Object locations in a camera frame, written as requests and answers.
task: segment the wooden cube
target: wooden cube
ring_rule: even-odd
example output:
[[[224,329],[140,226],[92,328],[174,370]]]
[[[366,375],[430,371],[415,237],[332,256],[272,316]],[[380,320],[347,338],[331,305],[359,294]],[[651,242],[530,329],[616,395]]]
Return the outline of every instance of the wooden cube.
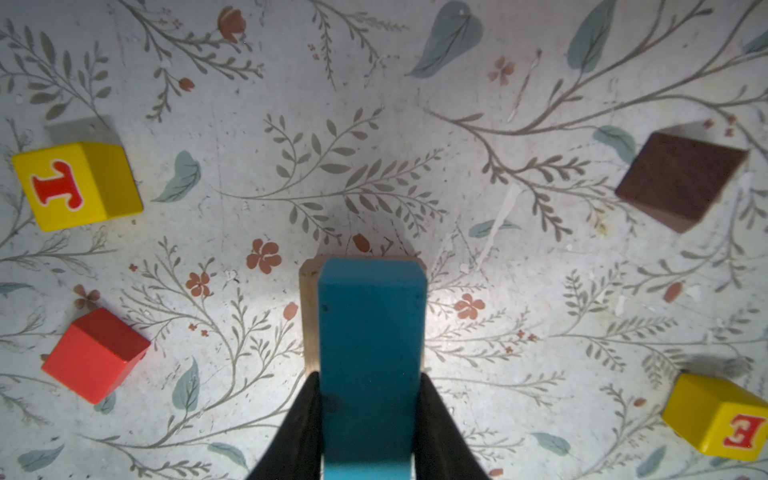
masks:
[[[653,133],[616,196],[683,233],[699,223],[747,151]]]
[[[768,435],[768,403],[733,382],[680,375],[662,419],[705,455],[753,462]]]
[[[142,211],[121,147],[92,143],[61,145],[15,155],[13,167],[43,231]]]
[[[149,345],[149,340],[100,308],[69,326],[42,369],[95,405],[125,380]]]

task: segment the yellow block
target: yellow block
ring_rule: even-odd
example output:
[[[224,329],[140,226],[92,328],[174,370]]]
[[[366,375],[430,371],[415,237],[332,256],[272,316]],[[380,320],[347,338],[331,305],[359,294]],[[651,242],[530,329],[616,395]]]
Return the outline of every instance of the yellow block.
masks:
[[[768,403],[733,382],[684,373],[664,421],[705,455],[751,462],[768,436]]]
[[[18,154],[13,167],[43,231],[143,210],[121,147],[76,143]]]

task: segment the red block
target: red block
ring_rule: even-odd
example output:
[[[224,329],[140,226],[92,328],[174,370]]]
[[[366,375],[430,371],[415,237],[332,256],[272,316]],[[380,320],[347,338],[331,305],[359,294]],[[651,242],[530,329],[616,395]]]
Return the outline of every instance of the red block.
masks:
[[[125,380],[149,345],[149,340],[100,308],[69,326],[42,368],[95,405]]]

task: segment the wooden block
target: wooden block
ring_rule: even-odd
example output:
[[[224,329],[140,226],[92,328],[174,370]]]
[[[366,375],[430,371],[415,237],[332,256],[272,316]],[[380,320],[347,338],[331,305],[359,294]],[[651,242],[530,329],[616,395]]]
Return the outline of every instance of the wooden block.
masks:
[[[299,268],[299,292],[301,301],[301,328],[304,337],[304,374],[310,376],[312,372],[320,371],[320,344],[319,330],[317,326],[317,279],[320,270],[326,261],[333,258],[332,255],[318,255],[305,261]],[[371,259],[363,255],[344,258]],[[427,267],[416,257],[383,257],[384,260],[406,260],[417,262],[426,272]]]
[[[427,279],[417,262],[332,258],[317,285],[326,480],[409,480]]]
[[[748,152],[651,134],[616,196],[683,233],[699,223]]]
[[[125,380],[149,345],[149,340],[100,308],[69,326],[42,369],[95,405]]]
[[[18,154],[13,167],[43,231],[62,230],[142,211],[125,152],[76,143]]]
[[[733,382],[684,373],[662,419],[705,455],[754,462],[768,435],[768,403]]]

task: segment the green leaf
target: green leaf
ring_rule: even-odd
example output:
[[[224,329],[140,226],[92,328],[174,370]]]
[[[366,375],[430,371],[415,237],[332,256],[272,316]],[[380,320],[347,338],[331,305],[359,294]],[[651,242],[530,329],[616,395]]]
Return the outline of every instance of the green leaf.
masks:
[[[315,153],[320,155],[322,153],[322,150],[320,149],[320,140],[317,139],[317,135],[312,134],[312,149],[314,149]]]
[[[469,236],[472,238],[484,238],[487,237],[491,233],[491,228],[493,228],[493,220],[488,220],[482,223],[478,223],[477,225],[474,225],[472,228],[469,229]],[[498,228],[499,230],[507,230],[507,229],[516,229],[516,230],[522,230],[518,225],[515,225],[514,223],[504,220],[504,223]]]
[[[48,112],[45,114],[45,120],[53,120],[54,118],[60,117],[68,106],[69,102],[65,104],[56,104],[53,107],[50,107]]]
[[[598,66],[611,33],[616,0],[603,0],[584,19],[568,47],[568,66],[584,73]]]
[[[343,155],[345,157],[349,157],[351,155],[354,155],[356,150],[354,148],[349,147],[337,147],[331,150],[332,152],[335,152],[339,155]]]
[[[368,165],[363,165],[361,168],[359,168],[354,174],[352,174],[351,177],[346,181],[346,187],[349,187],[350,185],[354,185],[355,182],[360,180],[362,178],[363,174],[368,169]]]
[[[16,283],[16,282],[0,282],[0,294],[3,293],[10,293],[14,290],[19,290],[22,288],[32,288],[34,287],[30,285],[29,283]]]
[[[357,207],[355,207],[355,204],[349,199],[349,197],[344,197],[344,204],[346,204],[346,207],[349,208],[349,211],[353,214],[357,215],[359,214],[359,210],[357,210]]]
[[[51,102],[53,100],[56,100],[58,98],[58,94],[49,94],[45,91],[39,91],[38,93],[32,95],[29,98],[29,103],[31,104],[47,104],[48,102]]]
[[[61,64],[64,65],[64,74],[69,78],[72,72],[72,57],[66,50],[64,50],[64,58],[61,60]]]
[[[53,450],[32,450],[19,456],[17,461],[25,472],[34,472],[53,463],[63,449],[64,445]]]
[[[184,198],[192,187],[200,181],[200,164],[186,150],[176,156],[174,177],[165,186],[165,190],[153,202],[175,202]]]
[[[376,201],[379,202],[379,206],[382,210],[384,210],[386,213],[390,214],[392,213],[392,208],[389,207],[389,204],[384,201],[383,198],[381,198],[379,195],[376,195]]]
[[[343,174],[344,172],[349,170],[349,167],[341,164],[324,164],[324,165],[320,165],[320,168],[322,168],[324,171],[328,172],[329,174]]]
[[[764,31],[761,36],[755,38],[750,43],[744,45],[741,51],[743,51],[744,54],[749,54],[763,51],[766,48],[768,48],[768,30]]]
[[[32,30],[29,27],[24,27],[24,36],[27,40],[27,46],[32,49],[35,47],[35,41],[32,39]]]
[[[440,8],[419,63],[408,75],[429,78],[451,60],[480,43],[482,23],[464,2],[448,2]]]
[[[101,400],[99,403],[94,405],[94,410],[96,410],[99,413],[102,413],[104,415],[107,415],[109,412],[114,409],[114,403],[117,400],[117,395],[112,392],[109,395],[107,395],[107,398],[104,400]]]
[[[667,453],[666,445],[661,446],[658,449],[655,449],[654,452],[651,453],[650,456],[645,459],[645,462],[641,463],[635,470],[637,477],[644,478],[656,473],[656,471],[659,469],[659,465],[661,464],[661,461],[664,459],[665,453]]]
[[[43,53],[45,53],[45,57],[51,62],[51,65],[56,63],[56,50],[53,48],[51,39],[43,31],[40,32],[40,45],[42,45]]]
[[[532,433],[538,440],[538,444],[561,457],[565,457],[571,451],[571,444],[568,440],[549,435],[548,433]]]
[[[174,407],[192,412],[197,408],[197,395],[200,393],[200,373],[197,362],[192,359],[192,366],[179,377],[172,399]]]
[[[290,178],[290,173],[288,173],[288,170],[286,170],[285,167],[276,165],[275,170],[277,170],[277,174],[280,175],[282,178]]]
[[[373,204],[370,202],[370,200],[365,198],[363,195],[359,195],[358,199],[360,200],[360,204],[363,205],[365,208],[367,208],[368,210],[371,210],[372,212],[376,211],[376,207],[374,207]]]
[[[592,138],[612,147],[624,163],[632,165],[637,155],[637,144],[634,143],[632,135],[625,130],[613,125],[605,125],[595,130]]]
[[[112,87],[104,87],[101,90],[99,90],[98,92],[96,92],[96,97],[97,98],[106,98],[107,95],[109,95],[109,92],[111,92],[111,91],[112,91]]]
[[[233,462],[237,463],[239,466],[243,468],[248,468],[248,465],[245,462],[245,457],[243,456],[243,453],[240,451],[240,449],[237,449],[233,447],[232,445],[228,445],[227,443],[211,443],[208,445],[208,451],[213,453],[218,453],[219,455],[224,455],[229,460],[232,460]]]

